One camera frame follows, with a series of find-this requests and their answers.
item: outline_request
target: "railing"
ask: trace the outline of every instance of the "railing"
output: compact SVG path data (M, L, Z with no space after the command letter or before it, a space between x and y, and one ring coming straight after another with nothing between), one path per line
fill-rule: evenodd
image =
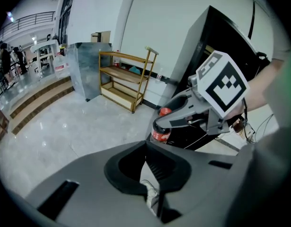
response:
M37 24L41 24L41 23L52 22L53 18L54 18L54 12L36 13L36 14L32 14L26 17L22 17L16 20L15 22L9 23L1 28L0 40L2 40L4 37L20 29L37 25Z

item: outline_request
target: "gray partition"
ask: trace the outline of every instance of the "gray partition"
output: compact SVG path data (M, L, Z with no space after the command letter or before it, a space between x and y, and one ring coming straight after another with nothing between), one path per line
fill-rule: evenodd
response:
M108 43L75 43L68 46L67 61L74 89L87 101L100 95L99 85L99 51L111 51ZM108 66L109 57L101 58L101 66ZM102 75L102 83L110 80L109 76Z

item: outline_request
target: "staircase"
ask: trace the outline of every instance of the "staircase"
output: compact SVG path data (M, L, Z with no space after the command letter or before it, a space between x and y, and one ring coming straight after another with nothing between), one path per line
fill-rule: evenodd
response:
M47 81L32 90L12 106L10 131L17 135L31 119L48 105L72 91L74 91L74 87L70 77Z

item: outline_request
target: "red can lid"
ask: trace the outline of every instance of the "red can lid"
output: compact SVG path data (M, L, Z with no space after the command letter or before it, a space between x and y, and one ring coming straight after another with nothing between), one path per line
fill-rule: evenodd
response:
M161 108L159 116L164 116L164 115L170 114L171 112L172 112L172 110L169 108Z

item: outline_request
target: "person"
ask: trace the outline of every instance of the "person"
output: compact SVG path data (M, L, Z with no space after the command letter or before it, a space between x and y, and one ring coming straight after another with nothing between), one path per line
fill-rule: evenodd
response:
M266 66L254 79L248 82L250 90L245 96L247 111L251 111L266 105L264 97L265 90L270 86L275 77L279 74L284 62L291 52L291 43L283 24L278 17L270 12L271 25L273 27L273 56L271 63ZM233 116L244 112L242 101L226 116L231 119Z
M18 57L19 60L19 65L20 65L20 69L21 69L21 75L25 74L27 72L26 66L23 63L23 55L22 52L19 51L18 47L14 48L14 52Z
M7 89L9 89L11 86L15 84L15 81L13 79L13 74L11 71L11 59L9 52L7 51L6 43L1 43L0 45L0 59L2 62L3 73L8 81Z

